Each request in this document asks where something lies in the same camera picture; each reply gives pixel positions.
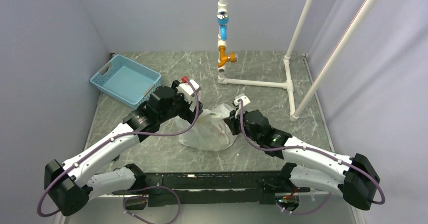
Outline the orange pipe tap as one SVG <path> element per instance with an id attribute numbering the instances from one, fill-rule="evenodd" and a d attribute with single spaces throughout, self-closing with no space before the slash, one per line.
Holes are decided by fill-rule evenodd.
<path id="1" fill-rule="evenodd" d="M 223 67 L 226 63 L 231 62 L 235 63 L 238 60 L 238 54 L 236 52 L 226 54 L 226 47 L 224 45 L 219 46 L 219 62 L 218 62 L 218 68 Z"/>

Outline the white printed plastic bag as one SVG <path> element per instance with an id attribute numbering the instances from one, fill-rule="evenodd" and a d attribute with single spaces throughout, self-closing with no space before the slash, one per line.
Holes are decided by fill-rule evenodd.
<path id="1" fill-rule="evenodd" d="M 195 125 L 186 133 L 178 136 L 179 142 L 187 147 L 204 151 L 221 151 L 236 141 L 224 119 L 230 116 L 234 108 L 220 104 L 213 109 L 204 109 Z"/>

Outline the light blue plastic basket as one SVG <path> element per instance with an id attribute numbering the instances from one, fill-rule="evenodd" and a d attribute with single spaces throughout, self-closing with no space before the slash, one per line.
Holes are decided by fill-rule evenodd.
<path id="1" fill-rule="evenodd" d="M 157 87 L 162 85 L 162 76 L 138 62 L 117 54 L 89 81 L 101 92 L 132 109 L 137 109 L 149 99 Z"/>

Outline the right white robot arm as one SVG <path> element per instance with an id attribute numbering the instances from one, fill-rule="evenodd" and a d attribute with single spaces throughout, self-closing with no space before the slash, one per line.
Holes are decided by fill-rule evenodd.
<path id="1" fill-rule="evenodd" d="M 255 149 L 286 162 L 278 175 L 282 190 L 312 188 L 330 192 L 360 210 L 384 204 L 380 177 L 365 155 L 341 155 L 310 145 L 271 126 L 258 110 L 240 114 L 233 110 L 223 121 L 232 135 L 242 134 Z"/>

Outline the blue pipe valve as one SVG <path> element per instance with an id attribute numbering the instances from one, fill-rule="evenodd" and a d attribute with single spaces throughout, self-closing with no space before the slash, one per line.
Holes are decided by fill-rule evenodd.
<path id="1" fill-rule="evenodd" d="M 223 41 L 226 41 L 227 36 L 227 24 L 229 22 L 229 14 L 225 9 L 219 9 L 217 12 L 217 22 L 220 30 L 220 38 Z"/>

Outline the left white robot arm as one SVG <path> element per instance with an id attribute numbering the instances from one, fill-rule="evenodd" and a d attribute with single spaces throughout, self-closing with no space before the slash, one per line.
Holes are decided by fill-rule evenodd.
<path id="1" fill-rule="evenodd" d="M 170 87 L 159 86 L 148 100 L 130 112 L 97 143 L 63 162 L 54 159 L 47 163 L 44 168 L 44 193 L 37 206 L 38 215 L 49 216 L 41 210 L 46 196 L 57 207 L 52 215 L 60 212 L 70 216 L 103 194 L 119 190 L 140 193 L 145 187 L 145 174 L 135 164 L 100 175 L 98 170 L 149 136 L 170 136 L 159 133 L 161 124 L 170 119 L 180 117 L 194 126 L 202 112 L 200 91 L 200 85 L 187 77 L 173 81 Z"/>

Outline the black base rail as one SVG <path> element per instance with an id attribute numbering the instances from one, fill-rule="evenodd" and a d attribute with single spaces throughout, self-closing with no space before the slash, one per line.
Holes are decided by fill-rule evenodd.
<path id="1" fill-rule="evenodd" d="M 279 171 L 147 173 L 140 190 L 149 207 L 181 204 L 259 203 L 275 204 L 276 199 L 308 187 L 292 187 Z"/>

